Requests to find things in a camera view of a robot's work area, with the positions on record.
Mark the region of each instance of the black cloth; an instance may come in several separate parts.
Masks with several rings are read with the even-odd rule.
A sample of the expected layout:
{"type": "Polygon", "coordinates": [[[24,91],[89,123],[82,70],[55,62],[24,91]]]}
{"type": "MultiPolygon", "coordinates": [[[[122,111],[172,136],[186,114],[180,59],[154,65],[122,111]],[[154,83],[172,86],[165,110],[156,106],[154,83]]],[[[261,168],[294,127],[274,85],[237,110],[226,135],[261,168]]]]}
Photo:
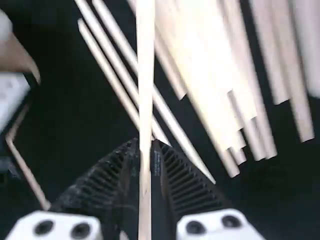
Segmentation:
{"type": "MultiPolygon", "coordinates": [[[[136,50],[135,17],[127,2],[105,2],[136,50]]],[[[157,61],[155,83],[220,190],[266,239],[313,239],[320,233],[319,100],[309,99],[316,138],[301,144],[289,102],[272,103],[248,1],[241,4],[277,157],[255,162],[247,146],[241,174],[229,178],[188,97],[178,101],[157,61]]],[[[81,37],[81,14],[72,0],[2,0],[0,8],[42,77],[15,143],[53,202],[76,177],[138,132],[81,37]]],[[[159,122],[179,150],[163,120],[159,122]]],[[[18,200],[1,202],[1,213],[17,219],[26,213],[22,206],[28,200],[18,190],[14,194],[18,200]]],[[[28,211],[37,208],[30,204],[28,211]]],[[[1,232],[13,224],[8,221],[1,232]]]]}

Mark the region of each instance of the wooden stick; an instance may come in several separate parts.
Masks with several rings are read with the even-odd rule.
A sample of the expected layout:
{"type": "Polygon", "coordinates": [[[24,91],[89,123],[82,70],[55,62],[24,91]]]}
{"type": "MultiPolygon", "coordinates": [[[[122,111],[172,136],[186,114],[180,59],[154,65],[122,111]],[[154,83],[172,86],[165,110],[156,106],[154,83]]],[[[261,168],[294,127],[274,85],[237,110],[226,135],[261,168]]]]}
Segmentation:
{"type": "Polygon", "coordinates": [[[168,48],[179,67],[188,96],[213,146],[228,174],[234,177],[240,171],[229,154],[228,148],[232,147],[231,150],[235,148],[237,154],[234,157],[239,162],[245,161],[245,157],[242,149],[238,149],[239,137],[236,136],[239,136],[240,133],[234,127],[235,115],[231,114],[232,109],[227,104],[229,101],[225,92],[227,88],[223,88],[223,83],[217,84],[218,80],[224,81],[225,79],[217,78],[217,69],[214,68],[215,64],[212,62],[212,56],[215,54],[212,44],[215,40],[210,42],[202,31],[204,28],[210,28],[207,28],[207,25],[203,27],[202,23],[206,22],[202,19],[199,5],[190,1],[180,3],[180,19],[177,19],[180,25],[175,29],[177,31],[175,38],[167,42],[168,48]]]}
{"type": "Polygon", "coordinates": [[[274,104],[278,105],[289,99],[285,86],[282,62],[272,24],[269,0],[250,0],[256,31],[271,87],[274,104]]]}
{"type": "MultiPolygon", "coordinates": [[[[86,10],[86,6],[83,6],[83,5],[79,6],[78,5],[78,7],[80,8],[81,11],[86,10]]],[[[93,21],[92,19],[89,19],[89,18],[87,18],[86,21],[87,21],[89,27],[91,29],[94,29],[93,25],[96,22],[93,21]]],[[[105,48],[106,46],[104,46],[104,44],[103,44],[104,38],[106,38],[106,34],[104,32],[100,32],[100,31],[96,31],[96,33],[97,33],[97,34],[95,34],[96,38],[98,39],[99,43],[101,44],[102,49],[106,52],[108,57],[111,59],[112,56],[107,53],[107,51],[106,51],[107,49],[105,48]]],[[[136,65],[138,65],[137,55],[134,53],[134,51],[132,49],[131,50],[130,49],[123,49],[123,47],[124,46],[120,47],[120,50],[123,53],[123,55],[125,56],[125,58],[128,59],[129,58],[128,55],[133,53],[133,57],[135,58],[135,62],[137,62],[136,65]]],[[[119,69],[119,71],[121,73],[121,72],[124,72],[125,70],[126,70],[126,67],[122,63],[122,67],[119,69]]],[[[137,86],[134,84],[134,81],[132,80],[132,78],[129,80],[129,82],[131,82],[130,85],[124,84],[126,89],[128,90],[128,92],[129,93],[136,92],[135,94],[138,94],[137,86]]],[[[204,164],[204,162],[200,158],[199,154],[197,153],[194,146],[192,145],[192,143],[188,139],[184,130],[179,125],[177,119],[175,118],[175,116],[171,112],[170,108],[166,104],[165,100],[163,99],[163,97],[161,96],[159,90],[157,89],[157,87],[155,85],[153,86],[153,100],[155,102],[155,106],[157,107],[161,117],[163,118],[163,120],[167,124],[168,128],[172,132],[172,134],[175,137],[175,139],[177,140],[177,142],[180,144],[182,150],[184,151],[184,153],[186,154],[188,159],[197,168],[199,168],[203,172],[203,174],[206,175],[207,178],[209,178],[215,184],[216,183],[215,179],[212,177],[211,173],[207,169],[206,165],[204,164]]]]}
{"type": "Polygon", "coordinates": [[[152,93],[155,67],[155,1],[137,0],[135,16],[140,117],[139,148],[141,159],[138,239],[151,240],[150,137],[152,134],[152,93]]]}
{"type": "MultiPolygon", "coordinates": [[[[268,116],[266,114],[264,101],[261,95],[255,65],[251,56],[240,2],[239,0],[227,0],[224,1],[224,5],[230,26],[230,40],[232,43],[232,50],[235,52],[237,63],[240,69],[243,70],[243,74],[250,86],[253,101],[255,103],[257,111],[257,127],[261,135],[266,157],[269,159],[277,155],[277,150],[269,125],[268,116]]],[[[252,149],[252,153],[255,159],[260,159],[261,155],[258,152],[254,151],[255,148],[252,149]]]]}
{"type": "Polygon", "coordinates": [[[97,42],[92,37],[91,33],[89,32],[87,26],[85,25],[82,19],[78,20],[78,27],[79,31],[86,42],[87,46],[89,47],[92,55],[96,59],[97,63],[101,67],[104,75],[106,76],[108,82],[110,83],[111,87],[113,88],[114,92],[116,93],[117,97],[119,98],[121,104],[127,111],[129,117],[133,121],[135,127],[139,130],[139,115],[138,111],[133,105],[131,99],[129,98],[128,94],[126,93],[125,89],[121,85],[120,81],[117,78],[117,75],[113,71],[112,67],[106,61],[105,57],[101,53],[97,42]]]}
{"type": "Polygon", "coordinates": [[[280,52],[283,56],[286,72],[286,85],[290,93],[290,104],[301,142],[315,137],[309,102],[298,59],[295,34],[290,19],[290,9],[287,0],[269,0],[277,33],[280,52]]]}
{"type": "MultiPolygon", "coordinates": [[[[132,10],[135,11],[135,0],[129,0],[129,5],[131,6],[132,10]]],[[[176,2],[173,1],[166,1],[165,4],[162,1],[157,1],[157,12],[156,12],[156,26],[157,29],[159,29],[159,32],[161,33],[162,39],[163,40],[175,40],[175,34],[178,32],[178,27],[179,25],[177,24],[177,22],[179,22],[178,18],[179,18],[179,14],[178,14],[178,9],[176,6],[176,2]]],[[[244,162],[246,159],[244,157],[243,154],[238,153],[239,151],[241,151],[241,148],[243,148],[246,144],[245,141],[242,137],[242,135],[240,133],[237,133],[237,131],[240,129],[239,124],[236,123],[236,118],[235,115],[231,113],[231,111],[228,111],[228,113],[226,113],[228,115],[227,118],[225,118],[225,121],[222,122],[228,122],[231,121],[230,123],[232,123],[232,126],[229,126],[230,129],[221,129],[221,128],[216,128],[217,131],[220,132],[224,132],[223,135],[221,135],[220,133],[218,134],[214,134],[214,136],[225,136],[226,138],[229,139],[229,145],[228,146],[224,146],[221,148],[223,148],[223,150],[227,150],[230,147],[235,148],[235,159],[237,161],[237,163],[242,163],[244,162]]],[[[220,145],[222,145],[222,141],[219,140],[217,141],[220,145]]]]}
{"type": "MultiPolygon", "coordinates": [[[[205,44],[207,44],[207,48],[211,50],[209,61],[213,66],[214,77],[212,80],[214,81],[215,87],[220,88],[222,91],[223,98],[226,98],[228,92],[232,91],[235,103],[238,103],[236,104],[237,109],[244,123],[244,132],[249,140],[253,140],[252,142],[257,143],[259,142],[259,139],[253,125],[250,124],[250,120],[257,116],[256,109],[253,100],[250,97],[251,93],[247,86],[248,84],[242,78],[231,51],[221,8],[217,4],[217,1],[203,2],[200,6],[202,7],[198,8],[198,11],[196,11],[197,15],[195,16],[200,20],[197,24],[207,26],[207,29],[212,29],[211,31],[200,31],[205,44]]],[[[224,103],[225,105],[223,106],[222,111],[228,111],[229,116],[235,115],[230,100],[227,99],[224,103]]],[[[226,128],[230,128],[231,125],[234,125],[234,123],[230,122],[226,128]]],[[[240,132],[237,132],[237,130],[237,127],[232,127],[232,131],[236,133],[238,138],[239,136],[242,138],[242,135],[240,132]]],[[[263,149],[256,144],[254,145],[254,148],[261,158],[264,155],[263,149]]]]}
{"type": "MultiPolygon", "coordinates": [[[[116,40],[118,45],[121,46],[124,51],[130,51],[127,54],[129,56],[127,61],[133,70],[137,69],[137,61],[131,58],[131,56],[134,56],[135,53],[130,45],[128,46],[129,43],[127,41],[123,41],[123,39],[126,39],[126,37],[120,30],[120,27],[112,16],[110,10],[107,8],[106,4],[101,0],[92,0],[92,4],[95,7],[100,18],[102,19],[103,24],[110,32],[111,36],[116,40]]],[[[164,45],[157,29],[155,29],[154,47],[156,56],[158,57],[164,73],[166,74],[176,96],[179,100],[181,100],[187,93],[186,89],[181,80],[180,73],[175,66],[175,63],[171,59],[171,56],[168,53],[168,50],[166,49],[166,46],[164,45]]]]}
{"type": "MultiPolygon", "coordinates": [[[[134,11],[135,11],[135,0],[128,0],[128,2],[129,2],[129,5],[131,6],[131,9],[132,9],[133,12],[134,12],[134,11]]],[[[218,112],[215,116],[216,116],[216,118],[214,119],[214,121],[217,120],[218,116],[220,116],[220,113],[218,112]]],[[[221,129],[215,128],[215,131],[221,132],[221,129]]],[[[230,129],[226,128],[224,134],[220,134],[220,133],[219,133],[219,136],[220,136],[220,137],[221,137],[221,136],[224,136],[224,138],[226,138],[226,137],[232,138],[234,135],[233,135],[232,133],[231,133],[231,134],[228,134],[229,131],[230,131],[230,129]]],[[[215,139],[216,137],[217,137],[217,134],[211,134],[211,138],[212,138],[212,139],[215,139]]],[[[241,138],[242,138],[242,137],[238,137],[238,138],[234,138],[234,139],[233,139],[233,140],[237,143],[237,149],[233,149],[233,148],[231,149],[231,151],[233,152],[233,154],[234,154],[234,156],[235,156],[235,159],[236,159],[236,161],[237,161],[238,164],[243,163],[243,162],[246,160],[243,152],[240,150],[240,148],[241,148],[242,146],[245,146],[244,141],[241,142],[241,138]]],[[[228,149],[229,147],[227,147],[226,145],[224,145],[224,147],[222,147],[222,141],[221,141],[221,140],[219,141],[219,143],[218,143],[218,141],[215,141],[214,146],[216,146],[216,149],[217,149],[217,151],[219,152],[220,157],[221,157],[222,159],[226,159],[225,161],[229,162],[232,167],[235,167],[235,168],[233,168],[233,169],[230,169],[230,168],[227,169],[229,175],[232,176],[232,177],[234,177],[234,176],[236,176],[237,174],[239,174],[239,169],[237,168],[237,166],[235,165],[235,163],[234,163],[231,155],[230,155],[229,152],[227,151],[227,149],[228,149]]]]}
{"type": "MultiPolygon", "coordinates": [[[[84,19],[89,23],[88,25],[90,29],[97,36],[97,39],[101,44],[103,50],[106,52],[106,54],[108,54],[110,61],[112,62],[115,70],[119,74],[124,86],[128,89],[128,93],[132,97],[133,102],[135,103],[136,106],[138,106],[139,105],[138,88],[134,83],[134,81],[132,80],[128,70],[124,67],[124,64],[122,63],[119,55],[117,54],[117,51],[115,50],[112,43],[108,39],[106,33],[104,32],[97,18],[91,11],[87,2],[85,2],[84,0],[75,0],[75,2],[78,5],[82,15],[84,16],[84,19]]],[[[165,144],[171,145],[155,117],[152,118],[151,124],[152,124],[152,130],[154,132],[155,137],[160,141],[164,142],[165,144]]]]}
{"type": "Polygon", "coordinates": [[[306,87],[310,95],[320,98],[320,2],[292,0],[289,3],[292,5],[306,87]]]}
{"type": "Polygon", "coordinates": [[[25,179],[28,181],[32,191],[34,192],[36,198],[38,199],[42,209],[47,211],[50,208],[51,203],[47,200],[47,198],[46,198],[44,192],[42,191],[39,183],[37,182],[35,176],[33,175],[32,171],[30,170],[30,168],[26,164],[24,158],[21,156],[21,154],[19,153],[19,151],[17,150],[17,148],[14,144],[17,130],[18,130],[22,120],[25,118],[25,115],[28,112],[28,110],[29,110],[29,105],[26,105],[23,107],[22,111],[20,112],[19,116],[17,117],[12,128],[9,130],[9,132],[5,136],[5,141],[9,147],[12,155],[16,159],[16,162],[18,163],[20,169],[22,170],[22,172],[25,176],[25,179]]]}

